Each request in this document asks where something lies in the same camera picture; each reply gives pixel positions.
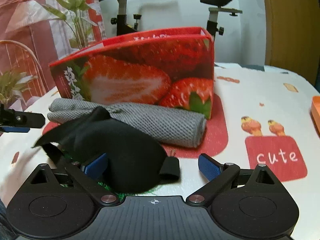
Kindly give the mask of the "orange plastic dish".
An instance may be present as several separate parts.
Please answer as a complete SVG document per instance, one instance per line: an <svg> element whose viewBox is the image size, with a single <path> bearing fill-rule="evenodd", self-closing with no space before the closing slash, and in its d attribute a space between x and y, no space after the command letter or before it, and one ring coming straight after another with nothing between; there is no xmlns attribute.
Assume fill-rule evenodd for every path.
<svg viewBox="0 0 320 240"><path fill-rule="evenodd" d="M318 133L320 133L320 96L313 96L311 102L311 115Z"/></svg>

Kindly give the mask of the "green potted plant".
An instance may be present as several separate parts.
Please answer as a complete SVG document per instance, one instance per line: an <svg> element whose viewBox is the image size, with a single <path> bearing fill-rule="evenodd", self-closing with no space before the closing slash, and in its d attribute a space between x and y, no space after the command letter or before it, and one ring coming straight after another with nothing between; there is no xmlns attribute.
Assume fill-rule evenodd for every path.
<svg viewBox="0 0 320 240"><path fill-rule="evenodd" d="M43 7L67 27L67 41L72 49L101 40L104 25L98 0L46 0Z"/></svg>

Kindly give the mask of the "grey knitted cloth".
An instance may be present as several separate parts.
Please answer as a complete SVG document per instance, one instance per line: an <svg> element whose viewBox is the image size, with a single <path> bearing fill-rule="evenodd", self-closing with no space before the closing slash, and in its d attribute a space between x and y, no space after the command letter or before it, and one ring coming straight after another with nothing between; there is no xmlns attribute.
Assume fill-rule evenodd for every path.
<svg viewBox="0 0 320 240"><path fill-rule="evenodd" d="M207 119L201 113L143 103L102 105L89 101L57 98L49 106L48 120L63 124L103 107L110 116L154 139L176 146L196 148L203 141Z"/></svg>

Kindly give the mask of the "patterned white tablecloth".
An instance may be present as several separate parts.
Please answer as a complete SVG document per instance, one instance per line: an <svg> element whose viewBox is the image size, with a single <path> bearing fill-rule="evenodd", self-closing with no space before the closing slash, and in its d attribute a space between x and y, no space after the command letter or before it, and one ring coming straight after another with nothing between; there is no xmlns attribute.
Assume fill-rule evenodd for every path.
<svg viewBox="0 0 320 240"><path fill-rule="evenodd" d="M160 195L185 198L202 186L206 179L196 167L201 153L244 168L266 164L299 207L293 238L319 239L319 131L311 114L313 102L319 106L319 92L294 72L271 66L264 70L217 63L212 116L202 143L198 148L164 145L180 159L181 180L142 195L156 200ZM41 133L3 135L1 197L5 203L36 164L49 162L43 150L33 156L26 152Z"/></svg>

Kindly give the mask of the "wooden door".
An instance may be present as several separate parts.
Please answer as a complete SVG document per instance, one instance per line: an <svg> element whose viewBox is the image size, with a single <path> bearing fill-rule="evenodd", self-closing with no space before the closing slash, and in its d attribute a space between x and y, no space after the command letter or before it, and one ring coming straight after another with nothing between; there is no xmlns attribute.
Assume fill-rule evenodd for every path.
<svg viewBox="0 0 320 240"><path fill-rule="evenodd" d="M266 56L270 66L316 82L319 66L319 0L264 0Z"/></svg>

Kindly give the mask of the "black eye mask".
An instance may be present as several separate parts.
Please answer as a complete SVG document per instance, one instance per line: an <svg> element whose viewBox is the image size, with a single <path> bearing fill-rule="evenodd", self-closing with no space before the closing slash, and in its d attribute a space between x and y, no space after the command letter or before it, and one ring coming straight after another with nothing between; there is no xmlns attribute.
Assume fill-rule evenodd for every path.
<svg viewBox="0 0 320 240"><path fill-rule="evenodd" d="M150 135L112 118L103 107L67 121L45 133L35 144L57 163L68 154L81 162L106 154L100 180L114 191L139 193L180 178L180 163Z"/></svg>

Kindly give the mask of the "red patterned curtain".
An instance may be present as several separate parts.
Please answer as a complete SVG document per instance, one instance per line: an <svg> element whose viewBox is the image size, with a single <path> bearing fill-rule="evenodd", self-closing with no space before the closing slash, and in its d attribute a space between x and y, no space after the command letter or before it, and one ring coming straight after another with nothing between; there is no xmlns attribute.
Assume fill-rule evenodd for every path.
<svg viewBox="0 0 320 240"><path fill-rule="evenodd" d="M1 0L1 40L21 42L35 53L50 91L55 86L55 82L49 64L79 49L70 47L67 41L67 35L70 32L62 21L56 20L44 9L45 3L46 0ZM101 40L104 38L105 26ZM40 98L32 96L26 102L23 100L22 92L28 90L22 82L24 79L25 73L6 72L1 75L2 104L23 111Z"/></svg>

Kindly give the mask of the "red strawberry cardboard box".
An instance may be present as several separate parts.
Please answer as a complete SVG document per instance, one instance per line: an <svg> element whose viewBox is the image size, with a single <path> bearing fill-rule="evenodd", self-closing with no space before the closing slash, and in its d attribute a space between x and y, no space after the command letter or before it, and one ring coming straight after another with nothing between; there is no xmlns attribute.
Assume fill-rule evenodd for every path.
<svg viewBox="0 0 320 240"><path fill-rule="evenodd" d="M201 27L108 38L49 68L63 98L144 103L212 116L214 38Z"/></svg>

